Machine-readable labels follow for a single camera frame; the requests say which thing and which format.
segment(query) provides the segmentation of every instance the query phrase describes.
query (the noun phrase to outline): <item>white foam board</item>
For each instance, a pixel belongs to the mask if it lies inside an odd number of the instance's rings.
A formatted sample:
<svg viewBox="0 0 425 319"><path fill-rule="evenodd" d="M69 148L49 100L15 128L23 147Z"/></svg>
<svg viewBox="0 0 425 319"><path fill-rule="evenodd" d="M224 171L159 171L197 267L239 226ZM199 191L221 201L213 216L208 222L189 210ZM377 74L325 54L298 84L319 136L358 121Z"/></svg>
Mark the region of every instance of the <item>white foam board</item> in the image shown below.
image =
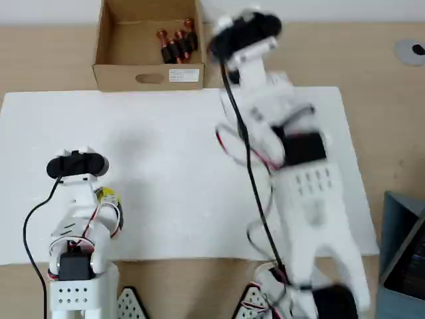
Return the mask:
<svg viewBox="0 0 425 319"><path fill-rule="evenodd" d="M337 88L297 88L317 108L331 136L329 157L338 161L355 240L364 255L378 253L375 230L341 95ZM225 156L214 127L226 122L218 90L191 92L22 92L5 97L0 113L0 264L27 263L23 220L44 200L54 180L46 165L61 149L90 146L110 170L98 181L122 198L124 231L113 242L120 260L235 257L262 260L245 237L258 218L246 170ZM268 177L257 169L266 202ZM49 236L66 212L65 189L34 214L28 229L36 261L47 261ZM280 224L270 224L279 250ZM268 249L263 231L254 240Z"/></svg>

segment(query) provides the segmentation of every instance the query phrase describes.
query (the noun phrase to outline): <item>box label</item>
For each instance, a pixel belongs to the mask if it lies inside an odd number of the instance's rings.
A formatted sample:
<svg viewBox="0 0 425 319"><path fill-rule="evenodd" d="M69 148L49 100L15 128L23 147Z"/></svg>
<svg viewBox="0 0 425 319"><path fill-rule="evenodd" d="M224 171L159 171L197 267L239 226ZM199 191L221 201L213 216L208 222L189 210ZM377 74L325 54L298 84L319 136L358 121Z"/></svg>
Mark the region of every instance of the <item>box label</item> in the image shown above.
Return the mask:
<svg viewBox="0 0 425 319"><path fill-rule="evenodd" d="M198 82L199 70L197 68L172 68L170 82Z"/></svg>

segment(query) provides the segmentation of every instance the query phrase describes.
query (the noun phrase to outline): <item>wooden desk surface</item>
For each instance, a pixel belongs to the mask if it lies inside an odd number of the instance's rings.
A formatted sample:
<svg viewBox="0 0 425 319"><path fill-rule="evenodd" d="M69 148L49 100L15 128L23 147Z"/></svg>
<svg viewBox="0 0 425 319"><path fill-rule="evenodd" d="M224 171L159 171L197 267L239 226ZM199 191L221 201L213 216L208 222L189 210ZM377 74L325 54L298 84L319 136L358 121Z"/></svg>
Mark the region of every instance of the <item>wooden desk surface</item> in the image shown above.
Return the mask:
<svg viewBox="0 0 425 319"><path fill-rule="evenodd" d="M95 33L95 27L0 27L0 92L95 90ZM385 190L425 199L425 67L396 59L394 44L404 38L425 42L425 24L291 23L266 61L295 85L341 89L378 236ZM220 86L217 67L207 65L205 82ZM364 262L375 296L378 258ZM121 285L138 288L152 318L229 319L257 264L212 259L119 267ZM329 259L319 267L337 276ZM5 318L41 314L41 287L29 265L1 266L0 278Z"/></svg>

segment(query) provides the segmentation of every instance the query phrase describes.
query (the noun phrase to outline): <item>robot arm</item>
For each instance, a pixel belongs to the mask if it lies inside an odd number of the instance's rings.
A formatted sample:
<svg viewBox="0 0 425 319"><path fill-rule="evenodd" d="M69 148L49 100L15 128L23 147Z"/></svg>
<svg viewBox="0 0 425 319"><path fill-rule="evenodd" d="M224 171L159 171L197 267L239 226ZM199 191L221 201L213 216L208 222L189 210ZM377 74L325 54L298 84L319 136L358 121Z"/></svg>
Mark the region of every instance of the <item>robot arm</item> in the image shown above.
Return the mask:
<svg viewBox="0 0 425 319"><path fill-rule="evenodd" d="M336 307L332 300L320 298L321 290L315 292L311 282L317 251L328 249L351 290L346 290L345 296L353 294L357 310L367 310L369 289L361 255L349 229L339 168L327 158L322 131L297 128L297 119L306 110L314 113L314 107L299 101L285 74L267 74L264 70L262 56L277 47L280 21L272 15L245 11L235 19L221 19L216 29L218 34L209 48L216 59L226 64L235 84L232 93L248 129L250 146L263 158L279 164L277 169L271 167L272 182L287 246L284 262L290 284L285 288L289 293L285 300L279 300L276 287L284 284L271 276L270 269L256 275L259 282L267 282L262 292L267 290L269 299L279 303L277 308L293 304L303 316L324 318L323 309ZM230 109L226 92L221 100L224 109ZM228 114L229 122L238 131L236 119ZM288 124L296 134L287 132ZM340 286L334 291L341 296ZM350 317L345 313L341 318Z"/></svg>
<svg viewBox="0 0 425 319"><path fill-rule="evenodd" d="M118 268L108 259L111 240L123 226L117 196L94 189L108 162L92 150L63 152L50 161L47 173L62 176L71 194L64 219L50 240L50 309L53 319L116 319Z"/></svg>

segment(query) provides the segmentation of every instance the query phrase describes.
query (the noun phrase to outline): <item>cardboard box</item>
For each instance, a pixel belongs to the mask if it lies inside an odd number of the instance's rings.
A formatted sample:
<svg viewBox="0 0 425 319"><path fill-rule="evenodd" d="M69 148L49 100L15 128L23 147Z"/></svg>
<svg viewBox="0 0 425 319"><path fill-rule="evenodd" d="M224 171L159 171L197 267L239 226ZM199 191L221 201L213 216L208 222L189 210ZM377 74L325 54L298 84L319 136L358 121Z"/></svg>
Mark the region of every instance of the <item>cardboard box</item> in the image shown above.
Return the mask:
<svg viewBox="0 0 425 319"><path fill-rule="evenodd" d="M199 49L187 64L164 64L156 34L174 37L195 20ZM101 91L193 90L203 87L207 52L197 0L104 0L93 65Z"/></svg>

